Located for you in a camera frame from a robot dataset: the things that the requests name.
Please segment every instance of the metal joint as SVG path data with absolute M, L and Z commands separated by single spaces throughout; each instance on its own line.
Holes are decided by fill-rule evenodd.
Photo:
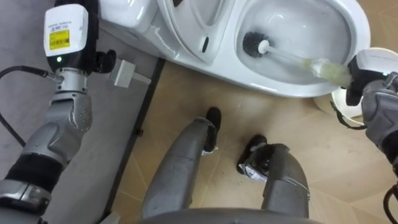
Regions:
M 56 76 L 62 77 L 63 81 L 57 87 L 57 92 L 77 91 L 87 93 L 87 74 L 76 68 L 60 68 Z
M 33 212 L 39 212 L 51 201 L 50 192 L 41 187 L 17 180 L 0 181 L 0 203 L 10 202 L 11 206 L 20 206 Z

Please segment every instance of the barcode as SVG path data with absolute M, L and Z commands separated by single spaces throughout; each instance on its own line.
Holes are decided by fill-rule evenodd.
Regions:
M 50 45 L 54 46 L 54 45 L 60 45 L 60 44 L 68 44 L 69 43 L 69 39 L 65 39 L 65 40 L 56 40 L 56 41 L 51 41 Z

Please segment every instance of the black cable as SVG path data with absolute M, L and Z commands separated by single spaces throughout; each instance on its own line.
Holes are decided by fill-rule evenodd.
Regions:
M 392 213 L 391 213 L 390 207 L 389 207 L 389 201 L 390 201 L 390 198 L 392 195 L 394 195 L 396 197 L 396 199 L 398 199 L 397 185 L 392 186 L 391 189 L 387 191 L 387 193 L 383 199 L 383 208 L 384 208 L 384 212 L 386 213 L 387 218 L 390 220 L 390 222 L 392 224 L 398 224 L 398 222 L 392 216 Z
M 28 67 L 28 66 L 13 66 L 9 67 L 7 69 L 4 69 L 3 71 L 0 72 L 0 79 L 7 75 L 8 73 L 11 72 L 16 72 L 16 71 L 21 71 L 21 72 L 27 72 L 31 73 L 34 75 L 39 75 L 41 77 L 46 77 L 49 73 L 45 70 L 41 70 L 38 68 L 33 68 L 33 67 Z M 19 134 L 14 130 L 14 128 L 11 127 L 11 125 L 4 119 L 4 117 L 0 113 L 0 123 L 4 125 L 4 127 L 11 133 L 11 135 L 18 141 L 18 143 L 22 146 L 25 147 L 26 143 L 25 141 L 19 136 Z

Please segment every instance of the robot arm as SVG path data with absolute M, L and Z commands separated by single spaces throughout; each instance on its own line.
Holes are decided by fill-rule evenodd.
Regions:
M 356 106 L 361 102 L 366 136 L 392 164 L 398 177 L 398 59 L 386 50 L 369 49 L 360 52 L 349 64 L 352 75 L 346 102 Z M 398 200 L 398 184 L 387 191 L 383 200 L 384 211 L 391 223 L 389 201 Z
M 386 155 L 391 164 L 398 156 L 398 73 L 366 86 L 362 111 L 367 137 Z
M 80 149 L 92 124 L 87 79 L 109 73 L 116 52 L 96 52 L 98 1 L 57 0 L 45 15 L 44 49 L 57 84 L 45 124 L 24 146 L 17 162 L 0 181 L 0 220 L 44 223 L 43 215 L 61 173 Z

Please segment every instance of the toilet bowl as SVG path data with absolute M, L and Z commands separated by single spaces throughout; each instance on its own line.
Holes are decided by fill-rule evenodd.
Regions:
M 150 54 L 273 95 L 305 98 L 338 87 L 277 55 L 251 58 L 242 48 L 248 31 L 263 32 L 274 47 L 298 56 L 342 64 L 370 47 L 369 23 L 355 0 L 135 0 L 135 14 L 129 7 L 111 9 L 117 2 L 126 4 L 100 0 L 108 21 L 101 27 L 109 33 Z M 111 10 L 118 16 L 107 16 Z M 134 22 L 115 19 L 128 17 L 124 13 Z M 151 23 L 142 26 L 144 20 Z

